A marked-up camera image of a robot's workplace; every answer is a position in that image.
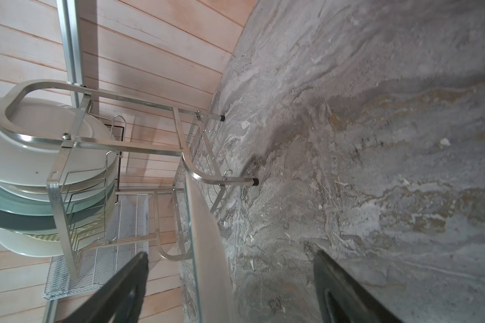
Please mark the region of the large teal plate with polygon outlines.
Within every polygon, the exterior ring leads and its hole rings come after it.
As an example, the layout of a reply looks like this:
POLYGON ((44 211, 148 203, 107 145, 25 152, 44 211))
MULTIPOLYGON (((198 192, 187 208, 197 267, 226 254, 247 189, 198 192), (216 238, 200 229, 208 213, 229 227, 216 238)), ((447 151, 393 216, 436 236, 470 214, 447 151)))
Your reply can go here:
MULTIPOLYGON (((114 190, 107 195, 99 193, 89 199, 67 203, 67 219, 76 226, 91 222, 103 210, 105 198, 111 199, 114 190)), ((24 233, 52 234, 57 231, 51 203, 33 201, 15 196, 2 201, 0 228, 24 233)))

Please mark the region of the cream floral plate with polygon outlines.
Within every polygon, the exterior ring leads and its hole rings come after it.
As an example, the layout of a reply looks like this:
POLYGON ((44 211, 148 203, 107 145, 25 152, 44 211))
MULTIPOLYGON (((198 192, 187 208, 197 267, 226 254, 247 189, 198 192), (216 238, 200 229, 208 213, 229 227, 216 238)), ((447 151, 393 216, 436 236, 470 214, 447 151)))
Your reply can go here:
POLYGON ((63 255, 59 242, 47 242, 24 234, 0 229, 0 245, 22 256, 44 258, 63 255))

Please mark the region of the white plate black cloud motif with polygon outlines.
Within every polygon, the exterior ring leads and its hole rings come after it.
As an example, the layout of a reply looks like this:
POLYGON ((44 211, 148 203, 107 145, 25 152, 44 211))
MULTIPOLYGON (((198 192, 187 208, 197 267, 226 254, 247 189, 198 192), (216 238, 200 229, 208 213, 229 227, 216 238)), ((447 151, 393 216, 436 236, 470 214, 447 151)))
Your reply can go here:
POLYGON ((236 322, 233 284, 218 223, 196 181, 185 176, 185 195, 201 322, 236 322))

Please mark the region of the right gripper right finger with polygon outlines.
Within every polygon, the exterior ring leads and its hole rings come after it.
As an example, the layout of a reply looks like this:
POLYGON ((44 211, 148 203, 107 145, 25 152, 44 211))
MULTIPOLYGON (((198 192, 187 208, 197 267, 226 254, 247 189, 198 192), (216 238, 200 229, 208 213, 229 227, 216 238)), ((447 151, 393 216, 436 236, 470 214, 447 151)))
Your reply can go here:
POLYGON ((313 260, 317 300, 324 322, 400 322, 323 250, 313 260))

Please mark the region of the white plate green lettered rim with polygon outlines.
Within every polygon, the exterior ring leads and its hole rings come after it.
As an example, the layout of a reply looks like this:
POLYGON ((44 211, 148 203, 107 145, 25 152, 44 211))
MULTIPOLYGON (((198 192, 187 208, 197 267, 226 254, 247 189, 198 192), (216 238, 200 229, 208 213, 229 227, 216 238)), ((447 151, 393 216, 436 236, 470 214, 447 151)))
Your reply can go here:
MULTIPOLYGON (((61 138, 63 131, 70 130, 77 111, 50 100, 24 98, 10 120, 25 130, 41 131, 61 138)), ((106 125, 89 114, 85 115, 78 135, 115 139, 110 137, 110 129, 106 125)), ((44 187, 59 151, 60 145, 19 143, 0 131, 0 182, 44 187)), ((70 153, 65 171, 103 168, 105 155, 102 150, 75 148, 70 153)))

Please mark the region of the stainless steel dish rack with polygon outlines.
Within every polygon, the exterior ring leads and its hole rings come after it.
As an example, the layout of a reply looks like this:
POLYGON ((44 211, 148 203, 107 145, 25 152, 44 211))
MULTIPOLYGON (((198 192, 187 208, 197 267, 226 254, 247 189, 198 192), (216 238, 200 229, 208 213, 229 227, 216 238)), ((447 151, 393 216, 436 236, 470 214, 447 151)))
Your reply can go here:
POLYGON ((178 144, 175 146, 80 137, 78 135, 79 128, 87 114, 106 125, 110 129, 110 137, 114 137, 113 128, 115 126, 115 118, 101 117, 95 115, 92 111, 94 103, 100 98, 130 102, 155 109, 162 108, 162 105, 156 102, 142 100, 133 96, 122 96, 106 90, 93 89, 75 83, 60 82, 52 79, 39 79, 20 83, 13 87, 0 101, 0 131, 4 135, 19 143, 60 145, 59 154, 53 163, 51 171, 48 173, 46 185, 40 188, 45 190, 48 197, 47 202, 51 203, 53 217, 57 226, 56 232, 59 234, 63 256, 67 261, 67 268, 70 270, 71 276, 78 274, 78 244, 81 235, 75 230, 76 225, 67 219, 66 208, 64 206, 67 199, 63 198, 61 194, 85 192, 100 188, 101 184, 108 187, 112 183, 114 184, 113 190, 116 191, 118 183, 109 182, 108 171, 110 168, 113 168, 117 175, 117 180, 122 180, 129 173, 129 158, 133 154, 174 157, 179 160, 179 168, 185 169, 195 180, 210 185, 258 185, 259 181, 256 178, 227 176, 219 171, 210 174, 199 170, 193 163, 192 153, 189 149, 190 132, 183 130, 181 117, 184 114, 190 114, 195 117, 197 127, 202 127, 204 119, 222 122, 225 120, 224 116, 189 108, 168 106, 167 110, 172 113, 175 134, 178 140, 178 144), (83 95, 77 108, 71 103, 70 92, 77 92, 83 95), (60 138, 59 135, 25 130, 13 124, 10 118, 16 112, 20 102, 24 98, 50 100, 78 109, 70 130, 63 131, 60 138), (105 166, 103 168, 66 172, 67 161, 69 160, 70 153, 75 148, 105 151, 105 166))

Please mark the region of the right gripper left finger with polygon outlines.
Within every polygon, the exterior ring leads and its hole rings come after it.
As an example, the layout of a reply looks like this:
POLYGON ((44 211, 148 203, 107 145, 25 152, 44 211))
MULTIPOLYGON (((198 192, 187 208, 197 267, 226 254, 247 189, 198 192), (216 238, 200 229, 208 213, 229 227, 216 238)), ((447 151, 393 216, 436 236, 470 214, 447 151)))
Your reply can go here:
POLYGON ((137 322, 148 273, 148 254, 140 252, 64 322, 137 322))

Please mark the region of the light green flower plate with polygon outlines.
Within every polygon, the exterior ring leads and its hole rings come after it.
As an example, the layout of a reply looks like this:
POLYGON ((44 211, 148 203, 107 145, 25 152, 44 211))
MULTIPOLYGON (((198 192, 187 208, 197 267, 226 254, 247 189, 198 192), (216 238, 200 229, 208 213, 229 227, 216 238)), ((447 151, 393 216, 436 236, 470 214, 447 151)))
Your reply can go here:
MULTIPOLYGON (((97 203, 102 203, 105 196, 113 192, 114 184, 105 187, 91 189, 85 192, 62 193, 66 198, 64 206, 67 211, 78 212, 87 209, 97 203)), ((0 188, 0 211, 14 213, 18 215, 47 216, 52 214, 50 202, 35 201, 21 196, 17 196, 0 188)))

